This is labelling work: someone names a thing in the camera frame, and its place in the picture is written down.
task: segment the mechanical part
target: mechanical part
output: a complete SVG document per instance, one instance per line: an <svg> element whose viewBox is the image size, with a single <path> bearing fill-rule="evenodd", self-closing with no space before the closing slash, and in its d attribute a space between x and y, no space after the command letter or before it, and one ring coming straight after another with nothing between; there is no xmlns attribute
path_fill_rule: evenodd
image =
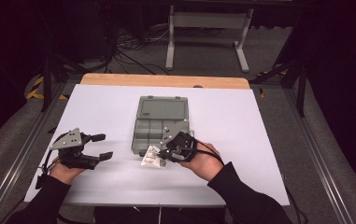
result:
<svg viewBox="0 0 356 224"><path fill-rule="evenodd" d="M82 154L84 145L90 141L98 142L105 140L105 134L88 135L81 133L76 128L69 133L62 134L50 147L50 150L58 149L61 164L68 168L81 168L93 170L101 161L107 161L113 156L113 152L100 154L99 157L86 156Z"/></svg>
<svg viewBox="0 0 356 224"><path fill-rule="evenodd" d="M195 156L198 142L188 133L181 132L187 122L186 120L176 123L173 127L168 129L165 127L163 141L161 145L166 144L166 149L159 152L158 157L163 160L170 160L172 162L191 161Z"/></svg>

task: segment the wrist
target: wrist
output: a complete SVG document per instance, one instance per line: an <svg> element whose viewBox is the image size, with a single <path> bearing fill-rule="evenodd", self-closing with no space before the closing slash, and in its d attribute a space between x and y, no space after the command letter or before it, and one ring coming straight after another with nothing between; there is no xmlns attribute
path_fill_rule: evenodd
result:
<svg viewBox="0 0 356 224"><path fill-rule="evenodd" d="M66 185L72 185L73 179L75 178L73 176L63 174L58 171L52 171L52 170L50 171L50 176L54 177L55 179L61 181Z"/></svg>

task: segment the hand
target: hand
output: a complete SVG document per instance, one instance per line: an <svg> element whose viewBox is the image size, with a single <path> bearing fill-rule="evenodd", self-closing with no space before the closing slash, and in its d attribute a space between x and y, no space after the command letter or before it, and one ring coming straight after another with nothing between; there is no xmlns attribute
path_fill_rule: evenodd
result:
<svg viewBox="0 0 356 224"><path fill-rule="evenodd" d="M85 169L79 168L69 169L59 162L59 158L55 159L53 162L55 162L55 166L51 169L50 176L60 180L67 185L71 185L73 179L85 171Z"/></svg>
<svg viewBox="0 0 356 224"><path fill-rule="evenodd" d="M216 148L213 147L212 144L204 143L206 145L198 143L197 148L200 150L208 151L213 153L209 148L212 148L219 156L221 155ZM209 156L205 153L198 152L195 154L194 158L190 162L181 162L181 166L191 169L196 175L205 179L206 181L211 181L213 177L221 170L223 164L218 161L216 158Z"/></svg>

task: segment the white table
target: white table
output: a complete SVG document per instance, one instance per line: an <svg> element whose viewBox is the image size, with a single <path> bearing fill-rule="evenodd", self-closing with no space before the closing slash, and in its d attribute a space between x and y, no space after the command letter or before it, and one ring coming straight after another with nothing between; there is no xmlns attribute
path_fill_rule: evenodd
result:
<svg viewBox="0 0 356 224"><path fill-rule="evenodd" d="M196 138L212 143L224 162L232 161L241 180L251 188L282 205L289 204L252 90L95 85L76 86L51 143L76 127L86 134L105 133L105 141L88 143L83 153L98 156L112 150L113 158L80 175L65 203L224 205L205 180L176 163L169 162L164 169L140 166L141 158L133 154L131 144L142 95L188 97L190 124ZM50 160L56 156L55 151ZM31 201L36 193L32 183L25 201Z"/></svg>

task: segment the person's left hand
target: person's left hand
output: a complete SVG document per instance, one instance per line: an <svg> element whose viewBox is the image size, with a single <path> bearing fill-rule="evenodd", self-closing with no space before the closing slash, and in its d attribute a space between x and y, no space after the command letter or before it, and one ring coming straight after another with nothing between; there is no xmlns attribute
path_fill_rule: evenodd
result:
<svg viewBox="0 0 356 224"><path fill-rule="evenodd" d="M85 169L68 168L62 165L59 159L55 159L55 166L50 170L50 176L60 180L61 182L71 185L76 176L85 171Z"/></svg>

